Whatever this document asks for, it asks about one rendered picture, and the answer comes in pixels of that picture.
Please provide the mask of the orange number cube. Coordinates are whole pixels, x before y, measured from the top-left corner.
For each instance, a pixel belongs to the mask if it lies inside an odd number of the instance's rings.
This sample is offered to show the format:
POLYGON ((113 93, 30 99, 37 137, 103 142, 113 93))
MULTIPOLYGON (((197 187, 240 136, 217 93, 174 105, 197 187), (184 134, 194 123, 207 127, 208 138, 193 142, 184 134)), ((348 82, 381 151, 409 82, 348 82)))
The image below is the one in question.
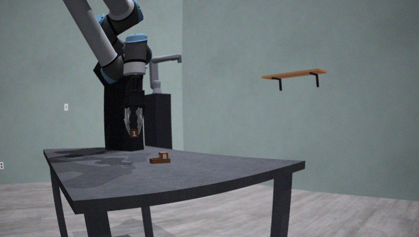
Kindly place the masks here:
POLYGON ((130 130, 130 137, 131 138, 138 138, 138 130, 137 129, 131 129, 130 130))
POLYGON ((167 152, 159 152, 159 158, 160 159, 168 158, 168 153, 167 152))

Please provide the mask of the brown wooden tray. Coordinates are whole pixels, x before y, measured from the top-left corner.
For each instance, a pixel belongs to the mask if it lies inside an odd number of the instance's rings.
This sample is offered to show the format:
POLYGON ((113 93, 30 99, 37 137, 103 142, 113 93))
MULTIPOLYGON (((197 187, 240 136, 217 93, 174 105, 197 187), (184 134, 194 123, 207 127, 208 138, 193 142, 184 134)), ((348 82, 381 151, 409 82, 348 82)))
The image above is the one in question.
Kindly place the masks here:
POLYGON ((154 164, 154 163, 170 163, 170 158, 163 158, 163 159, 159 159, 159 158, 149 158, 150 163, 154 164))

